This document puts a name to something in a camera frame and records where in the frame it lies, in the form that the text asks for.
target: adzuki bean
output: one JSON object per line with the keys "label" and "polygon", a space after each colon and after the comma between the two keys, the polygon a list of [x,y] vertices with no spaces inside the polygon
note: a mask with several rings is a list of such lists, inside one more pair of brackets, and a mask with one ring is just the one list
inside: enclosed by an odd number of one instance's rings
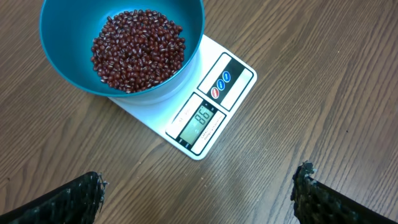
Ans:
{"label": "adzuki bean", "polygon": [[108,16],[93,40],[93,69],[101,82],[126,93],[153,88],[182,68],[182,31],[182,26],[150,9]]}

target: blue button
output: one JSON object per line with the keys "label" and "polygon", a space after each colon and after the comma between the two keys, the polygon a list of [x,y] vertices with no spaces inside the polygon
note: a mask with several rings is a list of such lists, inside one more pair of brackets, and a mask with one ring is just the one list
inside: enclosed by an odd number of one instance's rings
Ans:
{"label": "blue button", "polygon": [[217,80],[217,87],[219,90],[223,91],[225,89],[225,82],[223,80]]}
{"label": "blue button", "polygon": [[223,72],[223,80],[225,82],[231,81],[231,75],[229,74],[229,72],[227,72],[227,71]]}

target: wooden table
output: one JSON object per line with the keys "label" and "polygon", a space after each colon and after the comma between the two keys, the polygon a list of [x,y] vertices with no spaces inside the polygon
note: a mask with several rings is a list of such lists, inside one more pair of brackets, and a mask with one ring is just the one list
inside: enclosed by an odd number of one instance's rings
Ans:
{"label": "wooden table", "polygon": [[97,223],[297,223],[310,160],[398,221],[398,1],[205,1],[206,35],[259,78],[200,162],[57,75],[41,4],[0,1],[0,213],[95,170],[111,183]]}

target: button panel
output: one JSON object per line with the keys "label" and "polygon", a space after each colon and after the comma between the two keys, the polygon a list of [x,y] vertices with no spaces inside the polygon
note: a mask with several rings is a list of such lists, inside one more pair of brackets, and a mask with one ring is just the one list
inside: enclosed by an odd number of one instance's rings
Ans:
{"label": "button panel", "polygon": [[242,63],[222,53],[198,89],[230,111],[253,76]]}

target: kitchen scale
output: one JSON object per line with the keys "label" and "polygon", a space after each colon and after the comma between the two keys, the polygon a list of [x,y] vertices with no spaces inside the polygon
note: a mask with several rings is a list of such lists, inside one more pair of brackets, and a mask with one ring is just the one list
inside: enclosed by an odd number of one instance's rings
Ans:
{"label": "kitchen scale", "polygon": [[192,61],[166,85],[145,95],[109,99],[187,156],[200,160],[256,80],[251,67],[204,35]]}

